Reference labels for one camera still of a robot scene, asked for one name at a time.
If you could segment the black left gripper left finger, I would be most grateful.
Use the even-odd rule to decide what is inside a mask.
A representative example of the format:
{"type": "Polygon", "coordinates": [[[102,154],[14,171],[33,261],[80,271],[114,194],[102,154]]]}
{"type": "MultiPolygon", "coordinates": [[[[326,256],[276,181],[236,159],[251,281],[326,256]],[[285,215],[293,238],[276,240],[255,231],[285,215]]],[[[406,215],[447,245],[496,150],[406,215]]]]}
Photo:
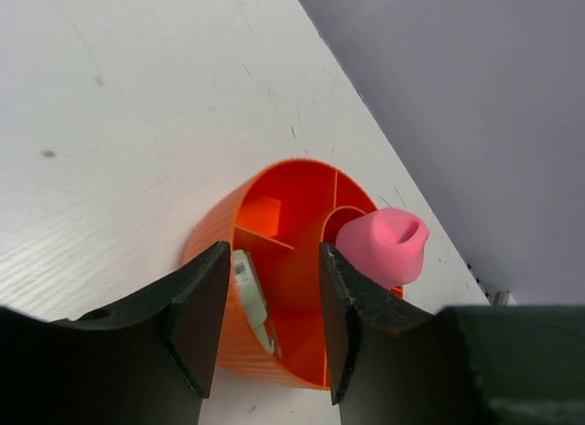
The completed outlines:
{"type": "Polygon", "coordinates": [[[206,398],[229,285],[219,241],[137,292],[52,323],[50,370],[70,396],[206,398]]]}

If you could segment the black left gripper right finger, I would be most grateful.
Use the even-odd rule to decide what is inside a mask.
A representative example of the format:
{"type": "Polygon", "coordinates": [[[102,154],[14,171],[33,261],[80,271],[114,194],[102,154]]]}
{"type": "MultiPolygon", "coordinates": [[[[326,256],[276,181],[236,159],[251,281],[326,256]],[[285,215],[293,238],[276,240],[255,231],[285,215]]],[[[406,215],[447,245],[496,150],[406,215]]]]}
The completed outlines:
{"type": "Polygon", "coordinates": [[[330,394],[339,405],[356,368],[362,322],[400,335],[430,320],[431,314],[359,272],[331,243],[319,247],[319,282],[330,394]]]}

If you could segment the pink glue bottle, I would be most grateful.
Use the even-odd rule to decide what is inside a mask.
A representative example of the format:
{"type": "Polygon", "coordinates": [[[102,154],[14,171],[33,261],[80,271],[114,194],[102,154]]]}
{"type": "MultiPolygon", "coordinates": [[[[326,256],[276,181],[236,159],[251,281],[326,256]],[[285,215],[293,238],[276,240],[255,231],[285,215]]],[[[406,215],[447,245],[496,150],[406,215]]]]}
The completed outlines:
{"type": "Polygon", "coordinates": [[[346,223],[335,247],[356,270],[389,289],[419,278],[429,236],[417,216],[385,207],[346,223]]]}

